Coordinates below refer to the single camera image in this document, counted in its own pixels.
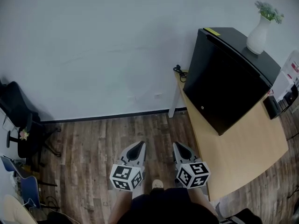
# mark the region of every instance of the yellow label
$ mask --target yellow label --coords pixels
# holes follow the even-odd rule
[[[220,35],[218,32],[214,31],[211,28],[205,28],[205,30],[209,31],[210,33],[213,33],[214,35]]]

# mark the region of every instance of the person's left arm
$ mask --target person's left arm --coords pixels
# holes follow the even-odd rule
[[[108,224],[117,224],[120,218],[131,208],[132,192],[120,190],[111,211]]]

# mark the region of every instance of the baseboard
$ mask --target baseboard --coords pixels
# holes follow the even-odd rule
[[[176,108],[176,111],[186,111],[187,108]],[[155,111],[146,111],[146,112],[138,112],[138,113],[129,113],[129,114],[117,114],[117,115],[108,115],[108,116],[100,116],[100,117],[90,117],[90,118],[80,118],[80,119],[62,119],[62,120],[49,120],[42,121],[42,124],[55,124],[55,123],[67,123],[67,122],[80,122],[80,121],[92,121],[92,120],[101,120],[101,119],[116,119],[123,117],[132,117],[132,116],[140,116],[140,115],[150,115],[150,114],[161,114],[168,113],[169,110],[155,110]]]

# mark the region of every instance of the white vase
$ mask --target white vase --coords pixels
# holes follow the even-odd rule
[[[263,52],[267,40],[267,33],[270,23],[271,21],[261,16],[260,23],[249,34],[246,45],[247,48],[254,54],[259,55]]]

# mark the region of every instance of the shoe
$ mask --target shoe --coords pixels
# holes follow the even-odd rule
[[[152,188],[153,189],[162,189],[163,188],[163,182],[159,179],[155,179],[153,181]]]

